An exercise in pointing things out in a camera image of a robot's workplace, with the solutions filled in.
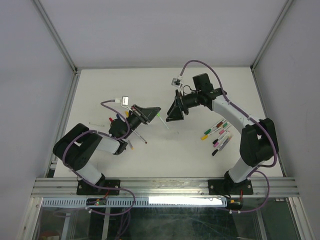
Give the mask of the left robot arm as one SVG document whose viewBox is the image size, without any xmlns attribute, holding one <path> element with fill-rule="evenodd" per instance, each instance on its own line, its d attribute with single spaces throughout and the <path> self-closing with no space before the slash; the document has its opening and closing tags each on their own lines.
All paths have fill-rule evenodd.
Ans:
<svg viewBox="0 0 320 240">
<path fill-rule="evenodd" d="M 66 133 L 53 147 L 52 153 L 63 165 L 82 178 L 93 194 L 100 194 L 107 186 L 106 177 L 90 163 L 97 150 L 120 155 L 129 144 L 128 137 L 141 125 L 149 124 L 161 111 L 160 107 L 130 107 L 128 116 L 116 112 L 107 133 L 89 129 L 78 123 Z"/>
</svg>

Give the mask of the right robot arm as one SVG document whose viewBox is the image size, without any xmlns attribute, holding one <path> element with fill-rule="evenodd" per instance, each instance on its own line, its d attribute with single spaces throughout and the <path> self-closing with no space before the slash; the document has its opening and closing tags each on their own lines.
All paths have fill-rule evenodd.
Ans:
<svg viewBox="0 0 320 240">
<path fill-rule="evenodd" d="M 189 109 L 204 106 L 221 115 L 241 134 L 240 159 L 225 173 L 223 187 L 230 194 L 241 189 L 242 183 L 262 163 L 276 159 L 279 152 L 275 124 L 270 118 L 258 119 L 249 116 L 231 101 L 221 88 L 214 88 L 208 74 L 193 78 L 195 91 L 184 95 L 176 90 L 174 101 L 167 112 L 167 122 L 180 121 L 189 114 Z"/>
</svg>

